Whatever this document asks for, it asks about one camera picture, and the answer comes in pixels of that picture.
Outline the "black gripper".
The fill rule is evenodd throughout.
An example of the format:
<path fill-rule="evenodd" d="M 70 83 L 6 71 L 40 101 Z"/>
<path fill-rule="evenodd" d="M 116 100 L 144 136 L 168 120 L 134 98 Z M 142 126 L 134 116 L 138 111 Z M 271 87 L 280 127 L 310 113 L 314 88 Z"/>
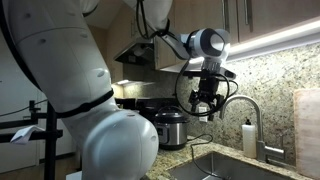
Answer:
<path fill-rule="evenodd" d="M 199 82 L 199 97 L 201 100 L 212 100 L 210 102 L 209 120 L 214 120 L 214 113 L 221 109 L 224 96 L 216 94 L 219 86 L 219 79 L 216 77 L 201 78 Z M 191 91 L 188 102 L 191 104 L 191 111 L 195 112 L 197 105 L 200 103 L 198 92 Z"/>

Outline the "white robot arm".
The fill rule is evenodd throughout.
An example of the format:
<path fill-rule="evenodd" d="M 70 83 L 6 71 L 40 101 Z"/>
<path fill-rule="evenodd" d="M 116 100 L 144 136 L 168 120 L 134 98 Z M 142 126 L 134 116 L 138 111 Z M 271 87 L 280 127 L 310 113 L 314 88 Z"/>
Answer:
<path fill-rule="evenodd" d="M 110 71 L 85 21 L 100 0 L 3 0 L 3 35 L 82 152 L 80 180 L 141 180 L 159 149 L 156 128 L 117 106 Z"/>

